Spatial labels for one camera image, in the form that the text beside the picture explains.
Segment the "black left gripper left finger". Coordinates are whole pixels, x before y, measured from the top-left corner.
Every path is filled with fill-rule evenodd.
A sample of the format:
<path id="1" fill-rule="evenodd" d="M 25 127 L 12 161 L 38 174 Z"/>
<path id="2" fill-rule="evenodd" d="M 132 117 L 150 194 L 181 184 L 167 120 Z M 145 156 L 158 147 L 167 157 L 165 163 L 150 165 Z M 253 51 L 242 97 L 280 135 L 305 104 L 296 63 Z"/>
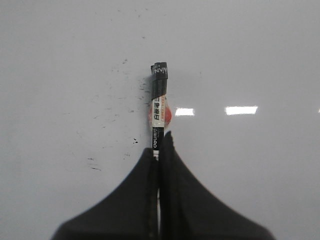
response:
<path id="1" fill-rule="evenodd" d="M 145 148 L 107 197 L 55 231 L 54 240 L 157 240 L 159 165 Z"/>

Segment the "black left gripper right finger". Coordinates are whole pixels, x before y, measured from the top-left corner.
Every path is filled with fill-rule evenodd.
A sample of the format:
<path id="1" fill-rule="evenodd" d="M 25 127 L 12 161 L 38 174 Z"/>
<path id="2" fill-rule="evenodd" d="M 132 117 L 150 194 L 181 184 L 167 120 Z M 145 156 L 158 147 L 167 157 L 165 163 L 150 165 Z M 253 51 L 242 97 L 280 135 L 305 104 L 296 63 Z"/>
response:
<path id="1" fill-rule="evenodd" d="M 273 240 L 264 226 L 223 203 L 192 174 L 167 132 L 159 155 L 163 240 Z"/>

